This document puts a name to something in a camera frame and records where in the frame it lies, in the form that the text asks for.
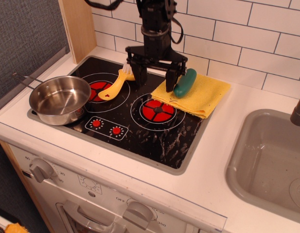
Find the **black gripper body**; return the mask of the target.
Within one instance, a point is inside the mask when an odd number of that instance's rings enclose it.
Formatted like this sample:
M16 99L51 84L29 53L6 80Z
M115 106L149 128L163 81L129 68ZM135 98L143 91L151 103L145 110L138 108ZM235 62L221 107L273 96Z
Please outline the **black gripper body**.
M186 62L188 59L172 49L173 41L169 31L143 32L144 44L142 46L128 46L128 64L144 64L147 69L161 71L177 70L180 75L186 73Z

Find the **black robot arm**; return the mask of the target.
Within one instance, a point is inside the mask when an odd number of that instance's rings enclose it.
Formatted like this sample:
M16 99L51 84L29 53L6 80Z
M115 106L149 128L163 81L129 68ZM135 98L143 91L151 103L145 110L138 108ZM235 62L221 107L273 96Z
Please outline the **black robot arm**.
M172 49L172 22L177 3L173 0L138 0L142 18L143 46L127 47L127 63L132 68L135 81L142 86L147 81L147 69L166 72L166 91L172 92L178 77L186 73L188 58Z

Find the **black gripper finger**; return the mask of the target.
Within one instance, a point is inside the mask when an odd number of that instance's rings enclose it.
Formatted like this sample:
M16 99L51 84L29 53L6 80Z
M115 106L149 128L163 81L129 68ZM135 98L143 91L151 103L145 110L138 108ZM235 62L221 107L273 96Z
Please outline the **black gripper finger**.
M177 83L180 73L177 70L168 70L166 71L165 80L166 80L166 92L172 92L174 86Z
M130 64L136 84L142 86L147 81L147 67L144 64Z

